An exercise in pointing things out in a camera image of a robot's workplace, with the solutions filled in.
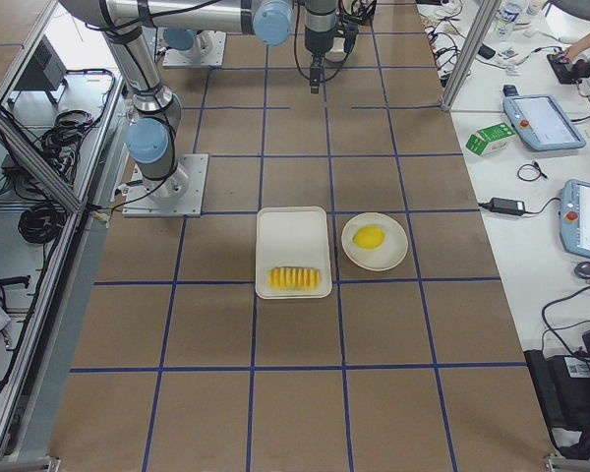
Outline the operator hand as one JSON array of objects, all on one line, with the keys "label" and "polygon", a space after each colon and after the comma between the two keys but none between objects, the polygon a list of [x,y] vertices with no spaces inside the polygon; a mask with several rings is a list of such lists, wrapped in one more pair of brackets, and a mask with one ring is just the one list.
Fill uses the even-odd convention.
[{"label": "operator hand", "polygon": [[583,43],[580,43],[580,42],[574,43],[574,44],[570,45],[564,51],[564,57],[568,61],[573,61],[582,51],[584,51],[586,49],[587,49],[587,46],[585,46]]}]

